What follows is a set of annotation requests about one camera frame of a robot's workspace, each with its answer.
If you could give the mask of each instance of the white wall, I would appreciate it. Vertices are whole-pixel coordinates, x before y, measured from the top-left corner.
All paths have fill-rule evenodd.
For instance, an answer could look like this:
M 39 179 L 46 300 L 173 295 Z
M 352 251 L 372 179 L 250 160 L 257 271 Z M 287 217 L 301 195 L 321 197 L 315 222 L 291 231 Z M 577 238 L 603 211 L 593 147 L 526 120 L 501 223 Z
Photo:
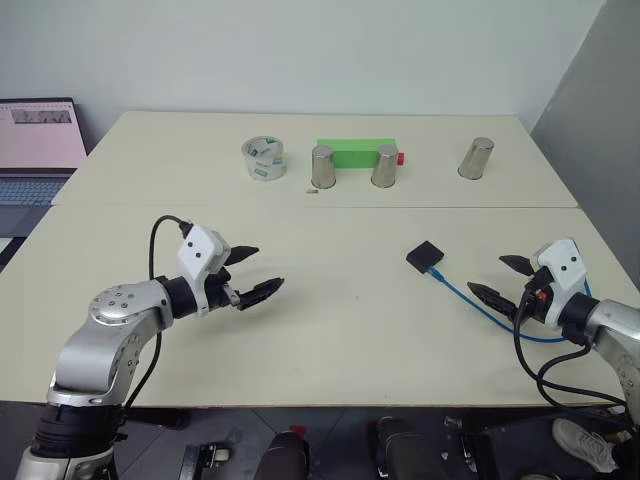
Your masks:
M 531 129 L 602 0 L 0 0 L 0 98 L 134 108 L 516 113 Z

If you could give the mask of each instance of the green box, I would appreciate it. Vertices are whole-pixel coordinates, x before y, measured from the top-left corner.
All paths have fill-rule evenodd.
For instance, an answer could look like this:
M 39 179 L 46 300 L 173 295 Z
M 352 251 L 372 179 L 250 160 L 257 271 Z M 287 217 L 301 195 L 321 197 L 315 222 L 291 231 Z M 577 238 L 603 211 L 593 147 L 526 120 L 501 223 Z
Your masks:
M 374 168 L 378 163 L 378 147 L 395 145 L 393 138 L 319 138 L 318 145 L 333 149 L 336 168 Z

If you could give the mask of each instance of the blue cable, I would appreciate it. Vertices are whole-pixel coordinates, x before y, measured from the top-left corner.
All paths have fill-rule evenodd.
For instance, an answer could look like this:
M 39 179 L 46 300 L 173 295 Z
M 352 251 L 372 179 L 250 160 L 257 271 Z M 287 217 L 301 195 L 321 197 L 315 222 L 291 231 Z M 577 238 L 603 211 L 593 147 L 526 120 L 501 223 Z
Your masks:
M 502 328 L 503 330 L 506 330 L 507 332 L 509 332 L 509 333 L 511 333 L 513 335 L 513 330 L 511 328 L 507 327 L 504 323 L 502 323 L 500 320 L 498 320 L 496 317 L 491 315 L 484 308 L 482 308 L 480 305 L 478 305 L 476 302 L 471 300 L 464 293 L 462 293 L 460 290 L 458 290 L 456 287 L 454 287 L 451 283 L 449 283 L 449 281 L 444 277 L 444 275 L 442 275 L 437 269 L 435 269 L 433 267 L 430 267 L 427 270 L 427 273 L 429 275 L 431 275 L 433 278 L 435 278 L 436 280 L 438 280 L 440 283 L 442 283 L 445 287 L 447 287 L 453 293 L 455 293 L 462 300 L 464 300 L 469 305 L 471 305 L 473 308 L 475 308 L 477 311 L 482 313 L 485 317 L 487 317 L 493 323 L 495 323 L 500 328 Z M 585 280 L 585 290 L 587 290 L 587 288 L 588 288 L 588 285 L 587 285 L 586 280 Z M 587 290 L 587 294 L 589 294 L 589 296 L 591 296 L 591 292 L 589 290 Z M 524 338 L 525 340 L 530 340 L 532 342 L 538 342 L 538 343 L 559 343 L 559 342 L 566 341 L 566 338 L 538 338 L 538 337 L 530 337 L 529 335 L 525 335 L 524 333 L 520 334 L 520 338 Z

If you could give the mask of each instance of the floor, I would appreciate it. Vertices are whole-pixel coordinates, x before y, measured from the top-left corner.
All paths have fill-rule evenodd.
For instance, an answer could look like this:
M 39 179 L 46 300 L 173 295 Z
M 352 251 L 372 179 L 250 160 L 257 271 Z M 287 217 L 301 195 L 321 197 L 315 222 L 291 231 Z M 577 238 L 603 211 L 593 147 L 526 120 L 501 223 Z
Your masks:
M 0 478 L 13 478 L 20 456 L 29 444 L 41 407 L 25 403 L 0 402 Z M 251 480 L 262 453 L 274 434 L 290 426 L 306 428 L 311 450 L 311 479 L 372 480 L 367 453 L 367 424 L 385 415 L 408 420 L 427 434 L 452 480 L 476 479 L 463 460 L 455 428 L 444 425 L 445 416 L 461 417 L 469 409 L 444 408 L 229 408 L 191 411 L 183 430 L 129 422 L 122 431 L 128 439 L 116 445 L 120 478 L 155 480 L 179 477 L 187 444 L 225 442 L 232 458 L 203 478 Z M 538 468 L 556 472 L 563 479 L 591 478 L 591 468 L 557 448 L 550 435 L 550 423 L 558 415 L 515 422 L 489 431 L 500 478 L 518 480 Z

